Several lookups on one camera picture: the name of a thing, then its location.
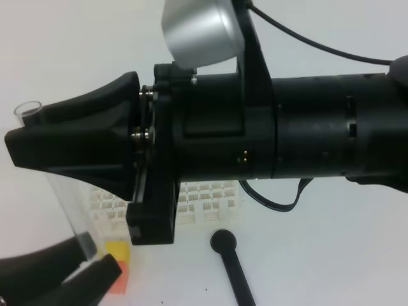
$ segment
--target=black wire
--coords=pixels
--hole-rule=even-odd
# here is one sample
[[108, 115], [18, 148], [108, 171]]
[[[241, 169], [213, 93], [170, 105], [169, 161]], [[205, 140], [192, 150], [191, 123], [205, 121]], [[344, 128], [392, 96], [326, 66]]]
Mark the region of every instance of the black wire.
[[385, 65], [385, 66], [389, 66], [391, 64], [392, 61], [387, 61], [384, 59], [371, 59], [369, 57], [363, 57], [363, 56], [358, 56], [358, 55], [353, 55], [350, 53], [346, 53], [343, 51], [339, 51], [327, 46], [324, 46], [320, 43], [316, 43], [315, 41], [312, 41], [302, 35], [299, 35], [298, 33], [292, 31], [291, 29], [288, 29], [287, 27], [285, 27], [284, 25], [278, 23], [278, 21], [272, 19], [271, 17], [269, 17], [267, 14], [265, 14], [263, 11], [261, 11], [259, 8], [257, 8], [256, 6], [254, 6], [254, 4], [249, 1], [249, 3], [247, 4], [247, 7], [252, 10], [255, 14], [257, 14], [259, 17], [261, 17], [263, 20], [265, 20], [266, 22], [268, 22], [269, 24], [272, 24], [274, 27], [280, 29], [281, 31], [285, 32], [286, 34], [292, 36], [293, 38], [296, 38], [297, 40], [300, 40], [312, 47], [318, 48], [322, 51], [326, 51], [328, 53], [337, 55], [337, 56], [341, 56], [341, 57], [345, 57], [346, 59], [352, 59], [354, 61], [358, 61], [358, 62], [367, 62], [369, 64], [376, 64], [376, 65]]
[[278, 212], [290, 212], [292, 209], [294, 209], [294, 207], [296, 206], [296, 204], [299, 201], [300, 195], [302, 193], [302, 191], [306, 188], [307, 185], [309, 185], [310, 182], [312, 182], [313, 178], [302, 178], [299, 181], [299, 185], [298, 185], [298, 193], [296, 194], [296, 199], [292, 204], [289, 205], [282, 205], [282, 204], [278, 204], [275, 202], [272, 202], [266, 198], [264, 198], [262, 195], [260, 195], [259, 193], [257, 193], [246, 180], [240, 180], [240, 185], [242, 187], [242, 189], [255, 201], [257, 201], [258, 203], [262, 204], [263, 206], [272, 209], [272, 210], [276, 210]]

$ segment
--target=transparent cylinder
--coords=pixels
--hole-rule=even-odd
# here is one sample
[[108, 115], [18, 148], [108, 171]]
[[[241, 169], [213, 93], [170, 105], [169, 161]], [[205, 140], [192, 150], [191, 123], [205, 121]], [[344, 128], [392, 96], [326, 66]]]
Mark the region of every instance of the transparent cylinder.
[[[47, 120], [41, 118], [41, 109], [42, 104], [39, 101], [29, 101], [16, 107], [14, 114], [22, 127], [31, 122], [31, 116], [40, 120], [40, 124], [47, 124]], [[59, 200], [86, 258], [96, 258], [98, 250], [101, 250], [101, 238], [92, 221], [87, 217], [86, 203], [84, 203], [92, 186], [61, 175], [46, 173], [45, 176]]]

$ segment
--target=white table surface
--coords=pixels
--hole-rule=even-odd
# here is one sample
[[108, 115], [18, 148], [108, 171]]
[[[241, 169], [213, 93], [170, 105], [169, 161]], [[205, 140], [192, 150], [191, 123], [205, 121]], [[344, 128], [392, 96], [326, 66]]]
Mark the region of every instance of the white table surface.
[[[393, 59], [408, 53], [408, 4], [401, 0], [258, 0], [288, 27], [331, 47]], [[163, 0], [0, 1], [0, 129], [27, 100], [52, 103], [136, 70], [170, 62], [160, 30]], [[314, 50], [253, 17], [273, 77], [385, 72]], [[199, 72], [232, 71], [234, 62]], [[0, 144], [0, 258], [33, 252], [72, 235], [41, 173], [13, 167]], [[257, 181], [275, 201], [293, 199], [296, 180]], [[242, 194], [231, 224], [181, 226], [175, 243], [134, 247], [127, 295], [103, 305], [236, 305], [217, 228], [237, 237], [237, 252], [257, 305], [407, 305], [408, 195], [343, 178], [318, 179], [290, 213]]]

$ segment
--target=yellow object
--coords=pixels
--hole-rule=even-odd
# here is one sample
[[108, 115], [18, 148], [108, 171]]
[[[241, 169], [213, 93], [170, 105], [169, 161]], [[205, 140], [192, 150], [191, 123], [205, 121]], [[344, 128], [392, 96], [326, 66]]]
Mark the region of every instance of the yellow object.
[[105, 249], [117, 261], [123, 261], [129, 266], [130, 249], [129, 244], [126, 241], [108, 240], [105, 242]]

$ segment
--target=black round knob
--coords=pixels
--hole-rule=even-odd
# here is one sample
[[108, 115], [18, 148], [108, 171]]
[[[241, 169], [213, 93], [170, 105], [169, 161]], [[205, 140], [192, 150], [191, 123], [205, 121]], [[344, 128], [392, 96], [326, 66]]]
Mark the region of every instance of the black round knob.
[[219, 254], [226, 251], [234, 251], [236, 247], [237, 239], [234, 234], [226, 229], [216, 231], [211, 237], [211, 248]]

